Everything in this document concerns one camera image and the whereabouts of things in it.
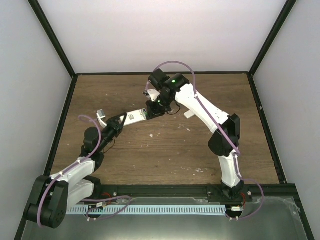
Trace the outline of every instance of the wooden floor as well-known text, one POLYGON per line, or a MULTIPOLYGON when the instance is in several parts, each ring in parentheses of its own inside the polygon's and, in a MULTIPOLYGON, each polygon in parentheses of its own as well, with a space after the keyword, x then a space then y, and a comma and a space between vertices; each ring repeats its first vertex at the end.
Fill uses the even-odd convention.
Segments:
MULTIPOLYGON (((80 154, 84 132, 92 124, 79 121, 78 115, 95 118, 96 111, 103 109, 110 118, 144 108, 147 79, 147 75, 79 76, 52 173, 80 154)), ((263 184, 278 183, 247 76, 197 75, 196 86, 215 106, 240 117, 242 176, 263 184)), ((186 119, 186 111, 182 107, 176 115, 126 126, 93 176, 103 184, 219 184, 219 160, 208 148, 212 134, 196 116, 186 119)))

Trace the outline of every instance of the purple cable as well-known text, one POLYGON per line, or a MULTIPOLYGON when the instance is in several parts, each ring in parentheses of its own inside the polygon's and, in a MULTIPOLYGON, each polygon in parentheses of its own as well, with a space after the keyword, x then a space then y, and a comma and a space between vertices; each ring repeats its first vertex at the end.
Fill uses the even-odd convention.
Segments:
POLYGON ((238 159, 237 159, 237 154, 234 153, 233 154, 233 163, 234 163, 234 167, 235 167, 235 173, 237 175, 237 177, 242 180, 242 181, 249 181, 249 182, 252 182, 252 183, 255 183, 260 191, 261 191, 261 203, 259 205, 259 207, 251 214, 247 215, 247 216, 243 216, 243 217, 239 217, 238 220, 243 220, 243 219, 248 219, 250 217, 252 217, 253 215, 255 215, 257 212, 259 212, 259 210, 262 208, 262 205, 264 204, 264 201, 265 201, 265 193, 264 193, 264 190, 262 189, 261 185, 254 179, 244 179, 241 177, 240 173, 239 173, 239 169, 238 169, 238 159))
MULTIPOLYGON (((193 77, 193 92, 194 92, 194 98, 197 99, 197 101, 199 102, 200 106, 203 108, 203 110, 206 112, 206 114, 208 114, 208 116, 210 117, 210 119, 214 122, 214 124, 216 125, 216 127, 220 130, 220 132, 222 133, 222 135, 224 136, 224 138, 227 140, 227 142, 231 145, 231 147, 236 151, 236 153, 240 156, 240 151, 239 149, 234 145, 234 143, 231 141, 231 139, 228 137, 228 135, 225 133, 225 131, 223 130, 223 128, 219 125, 219 123, 215 120, 215 118, 211 115, 211 113, 208 111, 208 109, 205 107, 205 105, 201 102, 201 100, 198 97, 197 94, 197 89, 196 89, 196 75, 195 72, 191 69, 191 67, 189 67, 187 64, 181 62, 181 61, 166 61, 164 63, 161 63, 160 65, 158 65, 153 71, 159 69, 160 67, 162 67, 163 65, 166 64, 180 64, 185 66, 187 69, 189 69, 189 71, 192 74, 193 77)), ((145 90, 148 90, 148 86, 149 86, 149 82, 146 82, 146 86, 145 86, 145 90)))
POLYGON ((86 123, 86 124, 92 123, 91 120, 89 120, 89 121, 84 120, 82 116, 78 116, 78 119, 79 119, 81 122, 84 122, 84 123, 86 123))
MULTIPOLYGON (((123 212, 131 203, 131 197, 130 196, 127 196, 127 195, 124 195, 124 196, 116 196, 116 197, 112 197, 112 198, 106 198, 106 199, 83 199, 82 202, 93 202, 93 203, 100 203, 100 202, 106 202, 106 201, 112 201, 112 200, 117 200, 117 199, 129 199, 128 203, 123 207, 121 208, 119 211, 115 212, 114 214, 112 215, 109 215, 109 216, 104 216, 104 217, 99 217, 98 220, 104 220, 104 219, 109 219, 109 218, 112 218, 116 215, 118 215, 119 213, 123 212)), ((95 209, 99 209, 99 207, 94 207, 94 208, 91 208, 89 209, 87 212, 86 212, 86 217, 87 219, 90 219, 89 217, 89 213, 95 209)))
MULTIPOLYGON (((94 123, 95 127, 98 129, 98 135, 99 135, 99 139, 98 139, 98 143, 97 145, 95 146, 95 148, 93 149, 93 151, 88 155, 86 156, 85 158, 81 159, 80 160, 80 163, 83 163, 85 160, 89 159, 98 149, 99 145, 100 145, 100 142, 101 142, 101 131, 100 131, 100 128, 98 126, 98 124, 89 116, 86 116, 86 115, 79 115, 78 116, 78 119, 81 119, 81 118, 86 118, 86 119, 89 119, 90 122, 94 123)), ((79 164, 79 162, 74 162, 73 164, 71 164, 65 171, 63 171, 61 174, 64 175, 66 174, 67 172, 69 172, 70 170, 72 170, 75 166, 77 166, 79 164)), ((38 212, 37 212, 37 215, 36 215, 36 223, 38 224, 38 226, 40 228, 43 228, 43 225, 41 224, 41 211, 42 211, 42 207, 44 205, 44 202, 45 202, 45 199, 51 189, 51 187, 54 185, 54 183, 62 176, 61 174, 59 174, 58 176, 56 176, 51 182, 50 184, 48 185, 48 187, 45 189, 43 195, 42 195, 42 198, 40 200, 40 203, 39 203, 39 208, 38 208, 38 212)))

